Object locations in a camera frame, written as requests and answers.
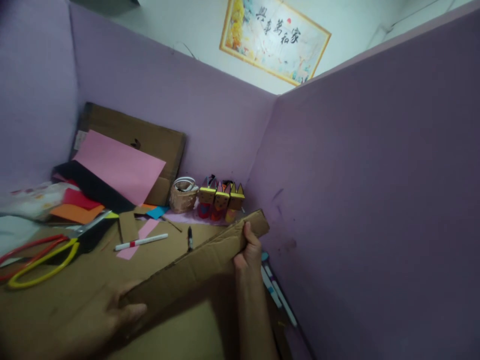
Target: small basket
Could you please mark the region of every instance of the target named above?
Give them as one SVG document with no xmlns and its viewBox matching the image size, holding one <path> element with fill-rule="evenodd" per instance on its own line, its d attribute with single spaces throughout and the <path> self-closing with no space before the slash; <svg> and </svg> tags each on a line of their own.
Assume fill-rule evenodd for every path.
<svg viewBox="0 0 480 360">
<path fill-rule="evenodd" d="M 179 177 L 170 190 L 170 208 L 175 214 L 183 214 L 194 209 L 199 187 L 191 177 Z"/>
</svg>

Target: framed picture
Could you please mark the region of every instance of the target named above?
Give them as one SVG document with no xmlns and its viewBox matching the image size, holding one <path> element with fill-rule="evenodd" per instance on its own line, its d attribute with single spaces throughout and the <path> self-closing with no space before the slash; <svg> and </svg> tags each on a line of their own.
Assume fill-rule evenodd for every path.
<svg viewBox="0 0 480 360">
<path fill-rule="evenodd" d="M 297 86 L 314 76 L 331 35 L 281 0 L 228 0 L 220 50 Z"/>
</svg>

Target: yellow scissor handle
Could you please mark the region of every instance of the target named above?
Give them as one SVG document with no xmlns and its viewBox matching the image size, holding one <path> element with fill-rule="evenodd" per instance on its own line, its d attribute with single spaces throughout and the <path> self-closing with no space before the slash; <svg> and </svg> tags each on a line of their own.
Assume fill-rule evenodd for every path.
<svg viewBox="0 0 480 360">
<path fill-rule="evenodd" d="M 77 242 L 77 240 L 78 240 L 78 238 L 70 239 L 70 241 L 67 244 L 65 244 L 64 246 L 62 246 L 61 248 L 48 253 L 44 257 L 38 259 L 37 261 L 28 265 L 26 268 L 17 272 L 14 276 L 11 277 L 10 281 L 8 282 L 8 287 L 11 288 L 11 289 L 30 288 L 32 286 L 40 284 L 41 282 L 44 282 L 47 279 L 50 279 L 52 276 L 58 274 L 64 267 L 66 267 L 68 264 L 70 264 L 70 262 L 72 261 L 72 259 L 75 256 L 75 254 L 77 253 L 77 250 L 78 250 L 79 245 L 80 245 Z M 69 247 L 71 247 L 71 250 L 70 250 L 70 253 L 68 254 L 67 258 L 60 265 L 58 265 L 55 269 L 53 269 L 52 271 L 50 271 L 49 273 L 47 273 L 45 275 L 42 275 L 42 276 L 36 278 L 35 280 L 31 280 L 31 281 L 27 281 L 27 282 L 17 282 L 18 278 L 20 278 L 24 274 L 28 273 L 32 269 L 36 268 L 38 265 L 43 264 L 48 259 L 54 257 L 58 253 L 61 253 L 62 251 L 68 249 Z"/>
</svg>

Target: blue paper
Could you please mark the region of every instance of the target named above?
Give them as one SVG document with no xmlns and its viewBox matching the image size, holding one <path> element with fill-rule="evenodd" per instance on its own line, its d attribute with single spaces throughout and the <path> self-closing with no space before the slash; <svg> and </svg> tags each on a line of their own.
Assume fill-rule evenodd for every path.
<svg viewBox="0 0 480 360">
<path fill-rule="evenodd" d="M 147 211 L 147 215 L 158 220 L 159 217 L 163 216 L 168 210 L 170 210 L 170 206 L 157 206 L 153 210 Z"/>
</svg>

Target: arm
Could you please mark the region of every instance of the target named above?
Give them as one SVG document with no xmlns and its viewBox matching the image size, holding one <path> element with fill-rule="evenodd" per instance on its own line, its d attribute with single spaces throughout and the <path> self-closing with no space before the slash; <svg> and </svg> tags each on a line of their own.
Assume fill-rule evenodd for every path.
<svg viewBox="0 0 480 360">
<path fill-rule="evenodd" d="M 123 327 L 132 326 L 145 312 L 145 304 L 119 308 L 120 297 L 139 281 L 118 289 L 104 287 L 63 327 L 49 337 L 48 343 L 27 349 L 21 359 L 76 360 L 88 359 L 101 350 Z"/>
<path fill-rule="evenodd" d="M 278 360 L 270 326 L 264 283 L 260 273 L 262 244 L 252 233 L 249 222 L 243 233 L 248 241 L 245 250 L 234 259 L 240 358 L 242 360 Z"/>
</svg>

